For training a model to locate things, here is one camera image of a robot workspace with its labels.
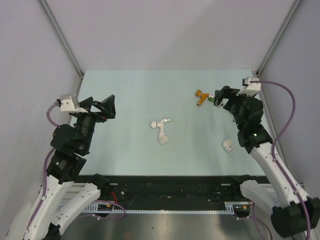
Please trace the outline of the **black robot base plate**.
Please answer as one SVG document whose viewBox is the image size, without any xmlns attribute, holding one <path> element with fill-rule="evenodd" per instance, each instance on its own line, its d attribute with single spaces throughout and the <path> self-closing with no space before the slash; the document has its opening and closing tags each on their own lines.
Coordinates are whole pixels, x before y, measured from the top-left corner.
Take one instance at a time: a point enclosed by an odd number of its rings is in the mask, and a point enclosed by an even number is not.
<svg viewBox="0 0 320 240">
<path fill-rule="evenodd" d="M 99 197 L 129 210 L 217 210 L 224 202 L 247 202 L 233 176 L 116 176 Z"/>
</svg>

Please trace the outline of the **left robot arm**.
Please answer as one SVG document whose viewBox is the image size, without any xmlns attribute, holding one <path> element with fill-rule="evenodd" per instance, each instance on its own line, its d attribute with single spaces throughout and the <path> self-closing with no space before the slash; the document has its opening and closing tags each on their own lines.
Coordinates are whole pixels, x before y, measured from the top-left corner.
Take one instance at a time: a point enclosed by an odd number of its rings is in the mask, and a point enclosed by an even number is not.
<svg viewBox="0 0 320 240">
<path fill-rule="evenodd" d="M 53 107 L 76 122 L 55 127 L 43 185 L 21 239 L 59 240 L 84 211 L 98 219 L 117 220 L 131 211 L 213 211 L 223 205 L 227 191 L 215 177 L 81 177 L 96 124 L 116 116 L 115 96 L 79 101 L 68 94 Z"/>
</svg>

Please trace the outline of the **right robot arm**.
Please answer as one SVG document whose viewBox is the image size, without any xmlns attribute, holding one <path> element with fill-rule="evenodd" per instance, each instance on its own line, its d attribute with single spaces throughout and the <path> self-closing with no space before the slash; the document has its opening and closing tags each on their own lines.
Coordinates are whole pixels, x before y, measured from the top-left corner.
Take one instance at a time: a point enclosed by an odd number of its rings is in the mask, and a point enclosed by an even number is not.
<svg viewBox="0 0 320 240">
<path fill-rule="evenodd" d="M 320 200 L 311 198 L 283 163 L 273 139 L 262 125 L 263 103 L 256 95 L 257 91 L 249 88 L 224 86 L 215 91 L 214 104 L 219 106 L 222 100 L 227 100 L 223 108 L 233 116 L 239 145 L 261 167 L 274 193 L 247 178 L 233 185 L 230 194 L 237 201 L 252 200 L 269 215 L 279 236 L 288 238 L 304 233 L 306 239 L 310 239 L 320 219 Z"/>
</svg>

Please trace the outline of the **grey white water faucet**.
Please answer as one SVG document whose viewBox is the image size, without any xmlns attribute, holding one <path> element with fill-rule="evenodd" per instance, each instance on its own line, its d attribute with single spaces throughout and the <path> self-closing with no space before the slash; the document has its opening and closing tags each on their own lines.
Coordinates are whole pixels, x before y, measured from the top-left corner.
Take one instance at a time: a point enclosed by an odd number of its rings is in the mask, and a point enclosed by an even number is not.
<svg viewBox="0 0 320 240">
<path fill-rule="evenodd" d="M 160 120 L 158 122 L 157 121 L 152 121 L 150 126 L 151 126 L 152 129 L 159 128 L 159 132 L 162 133 L 162 132 L 165 132 L 164 131 L 164 124 L 169 122 L 169 121 L 170 121 L 169 118 L 164 118 L 164 119 L 162 119 L 162 120 Z"/>
</svg>

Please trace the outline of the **white elbow pipe fitting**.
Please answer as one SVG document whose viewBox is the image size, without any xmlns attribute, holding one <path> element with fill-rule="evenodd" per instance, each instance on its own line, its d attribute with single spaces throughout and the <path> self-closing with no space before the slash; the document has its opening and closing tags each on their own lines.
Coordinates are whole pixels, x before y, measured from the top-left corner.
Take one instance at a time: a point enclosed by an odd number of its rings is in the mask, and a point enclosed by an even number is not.
<svg viewBox="0 0 320 240">
<path fill-rule="evenodd" d="M 166 144 L 168 142 L 168 140 L 169 140 L 169 138 L 167 137 L 167 135 L 163 131 L 159 132 L 158 141 L 161 145 Z"/>
<path fill-rule="evenodd" d="M 233 142 L 230 139 L 225 139 L 222 142 L 222 146 L 227 153 L 230 153 L 234 149 Z"/>
</svg>

